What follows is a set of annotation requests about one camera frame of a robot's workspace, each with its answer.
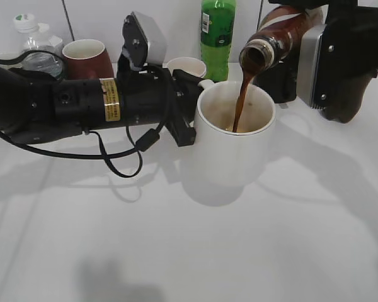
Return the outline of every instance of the white bottle cap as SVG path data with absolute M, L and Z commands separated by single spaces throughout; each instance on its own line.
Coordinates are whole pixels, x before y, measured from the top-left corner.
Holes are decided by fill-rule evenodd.
M 19 14 L 13 19 L 15 29 L 20 33 L 29 33 L 38 30 L 38 23 L 33 14 Z

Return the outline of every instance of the brown bottle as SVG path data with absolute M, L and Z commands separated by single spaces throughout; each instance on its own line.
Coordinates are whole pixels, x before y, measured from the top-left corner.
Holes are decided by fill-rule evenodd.
M 323 23 L 321 8 L 302 11 L 279 6 L 261 22 L 260 29 L 243 48 L 239 63 L 253 76 L 269 69 L 293 51 L 299 51 L 302 36 Z

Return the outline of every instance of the mug rim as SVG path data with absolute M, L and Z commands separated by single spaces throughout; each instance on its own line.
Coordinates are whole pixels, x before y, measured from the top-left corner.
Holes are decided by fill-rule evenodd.
M 196 62 L 199 62 L 201 63 L 202 67 L 203 67 L 203 72 L 201 74 L 196 74 L 197 77 L 204 77 L 207 73 L 207 66 L 206 66 L 206 63 L 203 62 L 202 60 L 198 59 L 198 58 L 195 58 L 195 57 L 177 57 L 177 58 L 174 58 L 174 59 L 171 59 L 169 60 L 169 62 L 167 62 L 167 64 L 165 65 L 165 67 L 167 69 L 169 69 L 169 65 L 172 64 L 173 62 L 175 61 L 179 61 L 179 60 L 192 60 L 192 61 L 196 61 Z
M 74 58 L 74 57 L 70 57 L 69 55 L 66 55 L 66 54 L 65 54 L 65 49 L 66 49 L 67 47 L 70 47 L 71 45 L 73 45 L 73 44 L 75 44 L 75 43 L 82 42 L 82 41 L 91 41 L 91 42 L 98 42 L 98 43 L 100 43 L 100 44 L 102 45 L 102 50 L 101 50 L 101 52 L 97 53 L 96 55 L 92 55 L 92 56 L 90 56 L 90 57 L 83 58 L 83 59 L 82 59 L 82 58 Z M 63 47 L 62 54 L 63 54 L 64 57 L 66 57 L 66 58 L 68 58 L 68 59 L 71 59 L 71 60 L 89 60 L 89 59 L 92 59 L 92 58 L 95 58 L 95 57 L 101 55 L 101 54 L 105 51 L 105 49 L 106 49 L 106 48 L 105 48 L 105 44 L 104 44 L 103 42 L 99 41 L 99 40 L 95 40 L 95 39 L 80 39 L 80 40 L 76 40 L 76 41 L 70 42 L 70 43 L 68 43 L 65 47 Z
M 272 118 L 263 128 L 260 128 L 259 130 L 255 130 L 255 131 L 252 131 L 252 132 L 234 133 L 234 132 L 230 132 L 230 131 L 227 131 L 227 130 L 220 129 L 219 127 L 211 124 L 211 122 L 209 122 L 208 119 L 206 119 L 206 117 L 204 116 L 203 111 L 201 109 L 201 105 L 202 105 L 202 101 L 203 101 L 204 96 L 210 90 L 216 89 L 216 87 L 218 87 L 218 86 L 223 86 L 223 85 L 227 85 L 227 84 L 230 84 L 230 83 L 234 83 L 236 85 L 239 85 L 240 87 L 241 87 L 241 84 L 242 84 L 242 82 L 239 82 L 239 81 L 224 81 L 224 82 L 215 83 L 214 85 L 211 85 L 210 87 L 203 90 L 203 92 L 200 94 L 198 102 L 197 102 L 197 112 L 199 114 L 199 117 L 212 129 L 214 129 L 214 130 L 216 130 L 220 133 L 223 133 L 223 134 L 226 134 L 226 135 L 232 135 L 232 136 L 235 136 L 235 137 L 247 137 L 247 136 L 256 135 L 256 134 L 259 134 L 261 132 L 268 130 L 273 125 L 274 121 L 276 120 L 276 104 L 275 104 L 274 100 L 272 99 L 272 97 L 266 91 L 264 91 L 262 88 L 255 86 L 253 84 L 250 84 L 249 86 L 251 86 L 252 89 L 256 89 L 259 92 L 262 92 L 262 94 L 264 94 L 268 98 L 268 100 L 269 100 L 269 102 L 272 106 L 272 109 L 273 109 Z

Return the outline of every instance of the white tile wall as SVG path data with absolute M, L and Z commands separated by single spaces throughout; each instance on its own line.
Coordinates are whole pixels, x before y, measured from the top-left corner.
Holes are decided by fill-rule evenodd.
M 199 24 L 202 0 L 66 0 L 77 39 L 96 38 L 107 46 L 113 61 L 119 57 L 123 20 L 137 10 L 152 16 L 168 40 L 166 60 L 180 56 L 200 57 Z M 263 16 L 275 5 L 265 0 Z M 378 0 L 359 0 L 360 5 L 378 6 Z M 237 0 L 231 62 L 256 29 L 260 0 Z M 12 18 L 30 12 L 65 42 L 71 40 L 60 0 L 0 0 L 0 53 L 18 48 Z
M 200 11 L 202 0 L 68 0 L 76 38 L 103 40 L 113 60 L 120 54 L 123 19 L 137 10 L 152 16 L 168 41 L 166 60 L 200 57 Z M 237 60 L 247 38 L 256 30 L 259 0 L 237 0 L 231 60 Z
M 0 0 L 0 53 L 20 47 L 13 27 L 13 18 L 20 13 L 33 13 L 39 22 L 50 24 L 56 35 L 71 41 L 60 0 Z

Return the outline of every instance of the silver metal plate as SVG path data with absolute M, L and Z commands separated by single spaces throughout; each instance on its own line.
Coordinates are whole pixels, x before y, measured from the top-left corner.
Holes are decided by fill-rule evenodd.
M 300 60 L 297 76 L 297 95 L 307 105 L 315 108 L 314 92 L 318 74 L 321 42 L 326 25 L 317 25 L 311 28 L 302 37 Z
M 132 16 L 140 25 L 147 39 L 148 55 L 147 63 L 162 65 L 165 60 L 167 41 L 157 23 L 149 16 L 134 11 Z

